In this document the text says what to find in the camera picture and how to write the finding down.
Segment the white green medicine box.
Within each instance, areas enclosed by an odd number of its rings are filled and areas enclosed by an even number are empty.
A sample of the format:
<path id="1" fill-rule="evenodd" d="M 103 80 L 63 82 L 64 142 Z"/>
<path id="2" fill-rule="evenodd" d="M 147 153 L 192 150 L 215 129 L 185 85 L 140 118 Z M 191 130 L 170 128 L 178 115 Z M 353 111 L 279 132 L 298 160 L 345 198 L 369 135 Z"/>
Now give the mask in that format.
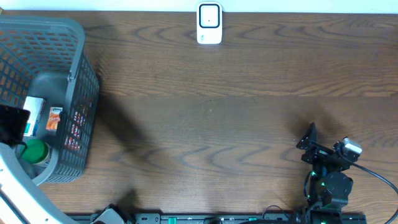
<path id="1" fill-rule="evenodd" d="M 46 101 L 43 98 L 32 96 L 28 96 L 26 98 L 23 109 L 29 111 L 30 115 L 25 127 L 24 136 L 35 136 L 36 129 L 44 110 L 45 102 Z"/>

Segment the green lid jar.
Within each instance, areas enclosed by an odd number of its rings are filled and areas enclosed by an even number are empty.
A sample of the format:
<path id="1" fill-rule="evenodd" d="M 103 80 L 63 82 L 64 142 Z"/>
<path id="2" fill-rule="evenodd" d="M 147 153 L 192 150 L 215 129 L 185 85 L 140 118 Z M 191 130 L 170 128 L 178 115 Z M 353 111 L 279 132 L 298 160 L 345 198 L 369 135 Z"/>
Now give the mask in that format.
<path id="1" fill-rule="evenodd" d="M 26 142 L 21 158 L 30 164 L 43 165 L 50 160 L 50 154 L 50 146 L 46 142 L 31 139 Z"/>

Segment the orange tissue pack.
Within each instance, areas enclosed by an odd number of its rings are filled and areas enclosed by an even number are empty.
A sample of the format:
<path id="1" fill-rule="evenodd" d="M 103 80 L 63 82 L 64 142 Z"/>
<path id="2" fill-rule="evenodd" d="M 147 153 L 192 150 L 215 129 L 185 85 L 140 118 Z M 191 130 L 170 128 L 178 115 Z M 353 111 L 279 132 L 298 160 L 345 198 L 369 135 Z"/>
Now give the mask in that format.
<path id="1" fill-rule="evenodd" d="M 57 130 L 58 123 L 60 122 L 60 114 L 62 111 L 62 107 L 50 107 L 49 117 L 46 125 L 47 131 Z"/>

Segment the red snack bar wrapper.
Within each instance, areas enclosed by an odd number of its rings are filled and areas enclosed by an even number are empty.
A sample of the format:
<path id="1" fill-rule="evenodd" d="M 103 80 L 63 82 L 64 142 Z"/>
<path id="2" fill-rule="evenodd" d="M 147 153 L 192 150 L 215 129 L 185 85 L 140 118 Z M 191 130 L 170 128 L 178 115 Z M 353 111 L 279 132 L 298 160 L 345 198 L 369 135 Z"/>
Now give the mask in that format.
<path id="1" fill-rule="evenodd" d="M 64 145 L 73 151 L 87 152 L 92 124 L 92 107 L 84 99 L 72 104 L 67 119 L 67 134 Z"/>

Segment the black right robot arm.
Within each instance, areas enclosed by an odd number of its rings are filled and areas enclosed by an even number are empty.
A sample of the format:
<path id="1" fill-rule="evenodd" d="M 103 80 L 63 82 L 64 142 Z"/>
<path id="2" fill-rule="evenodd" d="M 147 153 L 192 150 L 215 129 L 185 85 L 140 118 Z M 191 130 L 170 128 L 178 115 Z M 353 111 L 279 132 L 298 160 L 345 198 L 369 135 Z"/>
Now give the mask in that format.
<path id="1" fill-rule="evenodd" d="M 327 148 L 318 143 L 315 123 L 311 123 L 296 148 L 304 153 L 301 160 L 311 164 L 303 185 L 308 205 L 294 211 L 297 223 L 343 223 L 342 208 L 348 204 L 353 180 L 343 173 L 362 153 L 361 147 L 349 138 Z"/>

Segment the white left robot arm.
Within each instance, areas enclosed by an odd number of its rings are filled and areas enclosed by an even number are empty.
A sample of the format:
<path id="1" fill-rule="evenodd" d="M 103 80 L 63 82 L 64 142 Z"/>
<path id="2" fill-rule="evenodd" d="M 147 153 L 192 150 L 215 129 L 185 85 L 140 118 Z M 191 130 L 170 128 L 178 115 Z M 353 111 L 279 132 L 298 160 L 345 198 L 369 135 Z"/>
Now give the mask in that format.
<path id="1" fill-rule="evenodd" d="M 1 105 L 1 218 L 12 223 L 75 223 L 46 197 L 17 159 L 28 115 L 26 110 Z"/>

